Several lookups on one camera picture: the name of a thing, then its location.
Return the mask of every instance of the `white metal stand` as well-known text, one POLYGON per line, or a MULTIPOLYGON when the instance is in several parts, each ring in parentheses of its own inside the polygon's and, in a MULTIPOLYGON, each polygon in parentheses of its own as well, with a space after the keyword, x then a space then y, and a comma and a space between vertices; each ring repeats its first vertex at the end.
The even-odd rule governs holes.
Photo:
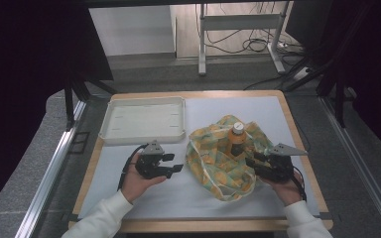
POLYGON ((283 64, 277 54, 277 44, 283 30, 289 1, 280 14, 205 16, 203 4, 200 4, 200 42, 199 42, 199 75, 206 75, 205 31, 276 29, 274 39, 268 44, 268 51, 279 74, 285 73, 283 64))

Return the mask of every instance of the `person's arm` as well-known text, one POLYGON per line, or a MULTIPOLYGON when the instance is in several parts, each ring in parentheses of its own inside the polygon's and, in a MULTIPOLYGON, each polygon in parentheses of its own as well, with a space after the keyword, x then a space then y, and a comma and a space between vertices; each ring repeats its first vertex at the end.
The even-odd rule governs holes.
MULTIPOLYGON (((302 178, 295 173, 298 181, 302 178)), ((284 213, 289 221, 287 234, 290 238, 329 238, 332 237, 324 227, 323 222, 311 215, 306 202, 302 200, 296 185, 289 180, 286 183, 275 183, 267 179, 262 179, 277 192, 278 197, 284 203, 284 213)))
POLYGON ((135 169, 138 156, 136 154, 131 161, 122 189, 110 198, 98 202, 89 214, 63 235, 63 238, 111 238, 116 235, 123 216, 132 209, 133 201, 148 187, 166 180, 166 177, 142 178, 135 169))

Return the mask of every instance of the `wooden floor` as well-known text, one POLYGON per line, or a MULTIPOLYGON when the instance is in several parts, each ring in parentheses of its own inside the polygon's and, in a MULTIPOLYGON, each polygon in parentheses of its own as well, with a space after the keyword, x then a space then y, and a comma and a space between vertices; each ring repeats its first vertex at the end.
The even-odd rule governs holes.
MULTIPOLYGON (((253 14, 271 14, 280 13, 284 7, 283 2, 265 2, 265 3, 223 3, 207 4, 205 15, 223 16, 223 15, 253 15, 253 14)), ((177 58, 195 58, 198 56, 199 49, 199 12, 200 5, 177 5, 172 6, 172 12, 176 15, 177 31, 177 58)), ((206 55, 209 56, 233 56, 233 55, 256 55, 267 54, 264 44, 254 43, 251 48, 255 51, 263 50, 261 53, 253 51, 243 51, 243 44, 247 47, 249 39, 262 39, 272 41, 272 36, 268 39, 268 29, 262 30, 244 30, 236 31, 209 31, 205 35, 206 55)), ((294 39, 282 32, 282 41, 286 43, 296 43, 294 39)))

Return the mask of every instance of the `black mechanical device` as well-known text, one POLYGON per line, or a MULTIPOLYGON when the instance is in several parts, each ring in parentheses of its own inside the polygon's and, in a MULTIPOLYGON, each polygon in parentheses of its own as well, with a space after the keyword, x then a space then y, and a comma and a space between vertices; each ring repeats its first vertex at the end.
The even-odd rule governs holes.
POLYGON ((295 178, 291 156, 305 156, 308 152, 278 144, 264 153, 254 152, 253 158, 246 158, 246 165, 253 168, 256 176, 273 182, 286 183, 292 180, 303 200, 307 200, 304 186, 295 178))
POLYGON ((122 175, 120 177, 118 189, 122 188, 123 181, 125 180, 128 168, 131 165, 132 158, 135 154, 144 149, 139 155, 138 161, 135 164, 135 169, 137 172, 145 179, 152 179, 155 177, 165 176, 167 179, 172 177, 173 173, 178 173, 182 170, 184 165, 175 165, 173 167, 160 167, 160 162, 172 161, 175 154, 165 154, 163 148, 160 144, 154 140, 153 142, 139 146, 132 155, 126 161, 125 167, 122 170, 122 175))

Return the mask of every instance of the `hand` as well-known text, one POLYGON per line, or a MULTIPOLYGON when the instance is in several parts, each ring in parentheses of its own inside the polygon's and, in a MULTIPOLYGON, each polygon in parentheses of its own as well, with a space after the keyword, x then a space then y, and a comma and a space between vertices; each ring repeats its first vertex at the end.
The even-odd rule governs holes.
MULTIPOLYGON (((295 178, 303 184, 302 177, 299 173, 295 172, 295 178)), ((261 181, 269 184, 275 192, 277 192, 278 197, 283 201, 285 206, 291 205, 295 202, 301 201, 302 197, 296 185, 291 181, 285 183, 277 183, 264 178, 259 178, 261 181)))
POLYGON ((148 187, 158 184, 166 180, 166 177, 155 177, 152 179, 143 178, 135 169, 135 164, 138 161, 139 154, 135 154, 129 165, 125 180, 122 186, 122 194, 132 204, 133 201, 140 197, 148 187))

